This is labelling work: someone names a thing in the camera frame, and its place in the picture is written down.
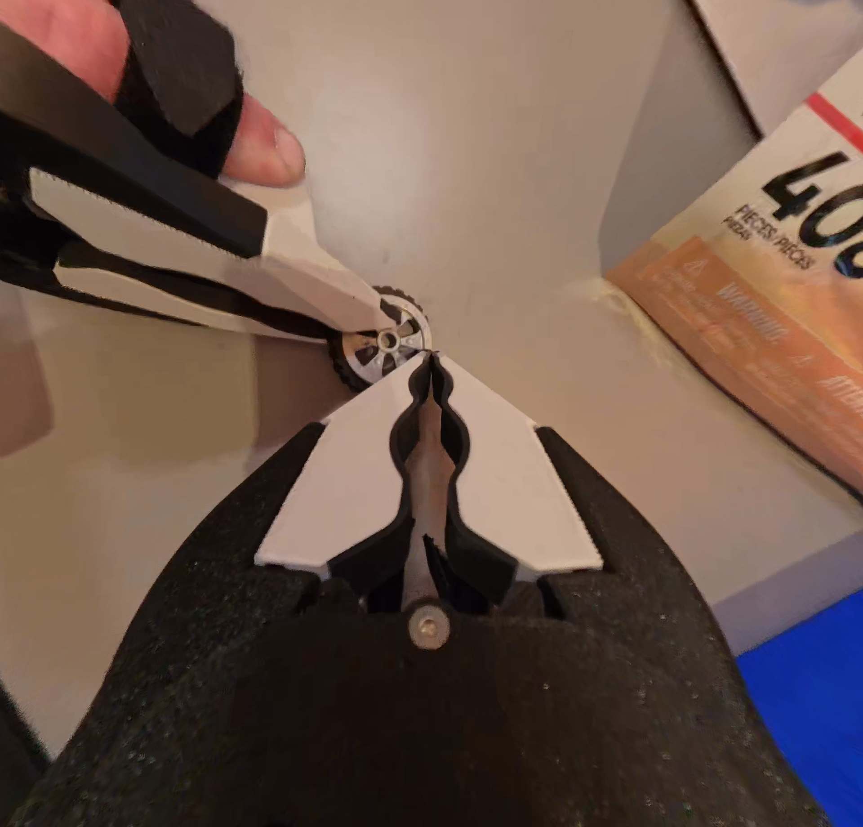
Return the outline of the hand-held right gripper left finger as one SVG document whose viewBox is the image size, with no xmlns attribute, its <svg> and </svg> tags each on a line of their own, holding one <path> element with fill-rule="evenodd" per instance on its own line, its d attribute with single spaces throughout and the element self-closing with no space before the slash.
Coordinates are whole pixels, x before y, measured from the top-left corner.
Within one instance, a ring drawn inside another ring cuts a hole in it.
<svg viewBox="0 0 863 827">
<path fill-rule="evenodd" d="M 257 565 L 341 579 L 359 597 L 403 573 L 414 529 L 406 463 L 431 371 L 432 354 L 418 354 L 312 429 Z"/>
</svg>

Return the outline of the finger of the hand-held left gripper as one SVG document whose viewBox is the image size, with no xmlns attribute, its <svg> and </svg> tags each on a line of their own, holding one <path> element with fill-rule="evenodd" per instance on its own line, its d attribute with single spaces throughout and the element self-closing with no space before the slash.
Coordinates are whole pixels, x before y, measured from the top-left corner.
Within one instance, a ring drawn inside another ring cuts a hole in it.
<svg viewBox="0 0 863 827">
<path fill-rule="evenodd" d="M 341 332 L 394 324 L 380 293 L 300 230 L 287 209 L 268 210 L 217 182 L 233 206 L 264 217 L 260 253 L 243 258 L 41 169 L 29 171 L 36 204 L 99 251 L 145 267 L 199 277 Z"/>
<path fill-rule="evenodd" d="M 126 260 L 60 260 L 53 272 L 60 285 L 90 297 L 195 325 L 276 338 L 332 337 L 332 329 L 312 317 L 170 270 Z"/>
</svg>

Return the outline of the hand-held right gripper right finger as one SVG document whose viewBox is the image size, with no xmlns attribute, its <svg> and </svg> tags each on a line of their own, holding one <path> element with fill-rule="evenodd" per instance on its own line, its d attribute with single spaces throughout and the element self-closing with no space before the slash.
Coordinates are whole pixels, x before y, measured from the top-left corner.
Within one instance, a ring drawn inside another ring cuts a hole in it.
<svg viewBox="0 0 863 827">
<path fill-rule="evenodd" d="M 518 583 L 599 572 L 602 557 L 543 442 L 549 432 L 442 354 L 431 357 L 440 440 L 453 464 L 445 563 L 500 607 Z"/>
</svg>

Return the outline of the black toy wheel grey rim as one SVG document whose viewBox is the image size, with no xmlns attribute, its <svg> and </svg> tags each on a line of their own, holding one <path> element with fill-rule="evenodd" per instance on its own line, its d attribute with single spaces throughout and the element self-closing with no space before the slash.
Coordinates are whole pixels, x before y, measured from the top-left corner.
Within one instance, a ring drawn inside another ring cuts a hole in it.
<svg viewBox="0 0 863 827">
<path fill-rule="evenodd" d="M 332 366 L 341 381 L 359 393 L 420 353 L 432 349 L 429 319 L 411 295 L 392 286 L 374 288 L 382 297 L 387 327 L 342 333 L 327 339 Z"/>
</svg>

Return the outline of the person's left hand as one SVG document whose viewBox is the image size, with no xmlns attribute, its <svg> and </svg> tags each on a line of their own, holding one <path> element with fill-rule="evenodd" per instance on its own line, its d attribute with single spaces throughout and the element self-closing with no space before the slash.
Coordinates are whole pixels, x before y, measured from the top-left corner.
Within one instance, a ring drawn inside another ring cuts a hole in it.
<svg viewBox="0 0 863 827">
<path fill-rule="evenodd" d="M 129 35 L 109 0 L 1 0 L 6 27 L 114 103 L 124 77 Z M 245 93 L 222 174 L 239 182 L 290 187 L 305 177 L 298 139 L 258 100 Z"/>
</svg>

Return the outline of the blue plastic bin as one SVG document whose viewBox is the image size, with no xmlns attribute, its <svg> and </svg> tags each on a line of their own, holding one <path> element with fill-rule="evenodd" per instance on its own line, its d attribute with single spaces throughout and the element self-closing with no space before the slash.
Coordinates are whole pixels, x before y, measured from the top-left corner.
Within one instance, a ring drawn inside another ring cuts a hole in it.
<svg viewBox="0 0 863 827">
<path fill-rule="evenodd" d="M 860 826 L 862 592 L 737 661 L 771 735 L 829 821 Z"/>
</svg>

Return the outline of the black perforated mat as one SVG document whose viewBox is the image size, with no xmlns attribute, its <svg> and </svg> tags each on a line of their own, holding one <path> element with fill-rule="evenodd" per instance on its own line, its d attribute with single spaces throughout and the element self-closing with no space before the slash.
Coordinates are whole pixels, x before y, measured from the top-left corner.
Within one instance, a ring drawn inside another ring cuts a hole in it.
<svg viewBox="0 0 863 827">
<path fill-rule="evenodd" d="M 51 758 L 1 684 L 1 802 L 12 811 L 50 768 Z"/>
</svg>

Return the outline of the white rounded board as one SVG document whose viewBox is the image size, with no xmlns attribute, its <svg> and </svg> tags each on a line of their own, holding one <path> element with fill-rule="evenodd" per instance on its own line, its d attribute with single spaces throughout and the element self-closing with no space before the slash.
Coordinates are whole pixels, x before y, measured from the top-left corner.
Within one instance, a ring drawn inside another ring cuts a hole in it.
<svg viewBox="0 0 863 827">
<path fill-rule="evenodd" d="M 861 119 L 862 0 L 690 0 L 761 135 L 807 97 Z"/>
</svg>

